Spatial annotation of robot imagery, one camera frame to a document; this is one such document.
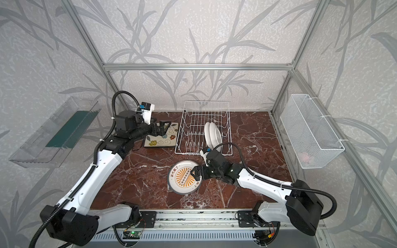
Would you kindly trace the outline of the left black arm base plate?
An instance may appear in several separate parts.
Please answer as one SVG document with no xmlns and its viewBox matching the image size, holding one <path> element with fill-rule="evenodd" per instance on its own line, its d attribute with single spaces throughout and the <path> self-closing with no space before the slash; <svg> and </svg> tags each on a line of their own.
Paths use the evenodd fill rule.
<svg viewBox="0 0 397 248">
<path fill-rule="evenodd" d="M 135 211 L 129 221 L 125 223 L 126 228 L 154 228 L 156 211 Z"/>
</svg>

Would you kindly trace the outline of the white round plate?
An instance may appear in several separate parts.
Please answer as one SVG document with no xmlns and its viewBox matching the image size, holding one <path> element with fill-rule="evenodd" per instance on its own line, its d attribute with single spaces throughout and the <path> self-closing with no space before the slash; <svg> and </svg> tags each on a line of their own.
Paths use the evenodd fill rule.
<svg viewBox="0 0 397 248">
<path fill-rule="evenodd" d="M 198 190 L 199 187 L 200 187 L 200 184 L 194 184 L 189 187 L 182 187 L 179 185 L 169 185 L 169 188 L 171 191 L 173 191 L 176 194 L 180 194 L 180 195 L 191 194 L 191 193 L 195 192 L 196 190 Z"/>
<path fill-rule="evenodd" d="M 215 123 L 210 123 L 209 135 L 213 148 L 216 148 L 222 143 L 222 134 Z"/>
<path fill-rule="evenodd" d="M 198 164 L 191 160 L 183 160 L 176 163 L 171 167 L 168 176 L 168 185 L 179 185 L 182 187 L 189 187 L 194 184 L 202 184 L 202 181 L 195 181 L 195 179 L 190 175 L 190 171 Z"/>
<path fill-rule="evenodd" d="M 206 145 L 210 148 L 213 149 L 214 146 L 212 144 L 212 140 L 211 140 L 211 127 L 212 127 L 212 122 L 207 122 L 204 125 L 204 136 L 205 136 L 205 140 L 206 140 Z"/>
</svg>

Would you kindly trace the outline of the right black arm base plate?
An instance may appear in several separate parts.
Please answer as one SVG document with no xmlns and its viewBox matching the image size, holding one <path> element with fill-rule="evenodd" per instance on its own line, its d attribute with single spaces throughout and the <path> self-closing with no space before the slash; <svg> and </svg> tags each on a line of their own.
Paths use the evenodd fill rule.
<svg viewBox="0 0 397 248">
<path fill-rule="evenodd" d="M 238 221 L 238 226 L 241 228 L 280 227 L 279 222 L 265 222 L 263 219 L 259 217 L 258 214 L 253 213 L 251 210 L 237 211 L 236 219 Z"/>
</svg>

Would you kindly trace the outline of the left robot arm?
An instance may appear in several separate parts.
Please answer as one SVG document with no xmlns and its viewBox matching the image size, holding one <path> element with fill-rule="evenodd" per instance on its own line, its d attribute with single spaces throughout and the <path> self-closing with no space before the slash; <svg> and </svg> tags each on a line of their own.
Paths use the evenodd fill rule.
<svg viewBox="0 0 397 248">
<path fill-rule="evenodd" d="M 71 244 L 84 246 L 100 231 L 139 217 L 138 206 L 130 203 L 91 210 L 91 205 L 111 173 L 134 148 L 135 142 L 148 135 L 164 136 L 170 121 L 155 121 L 151 110 L 142 105 L 137 111 L 113 113 L 110 131 L 95 147 L 93 162 L 72 189 L 54 206 L 45 206 L 40 213 L 41 226 L 29 246 L 34 248 L 43 233 Z"/>
</svg>

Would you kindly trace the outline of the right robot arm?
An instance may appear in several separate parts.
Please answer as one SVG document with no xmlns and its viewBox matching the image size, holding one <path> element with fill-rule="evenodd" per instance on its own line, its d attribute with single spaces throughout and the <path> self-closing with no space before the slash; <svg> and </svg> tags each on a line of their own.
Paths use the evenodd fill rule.
<svg viewBox="0 0 397 248">
<path fill-rule="evenodd" d="M 196 181 L 216 178 L 275 200 L 274 204 L 262 202 L 254 207 L 257 224 L 290 223 L 306 235 L 316 234 L 324 205 L 305 182 L 272 179 L 246 168 L 243 163 L 228 162 L 217 150 L 201 152 L 201 156 L 205 164 L 195 166 L 190 172 Z"/>
</svg>

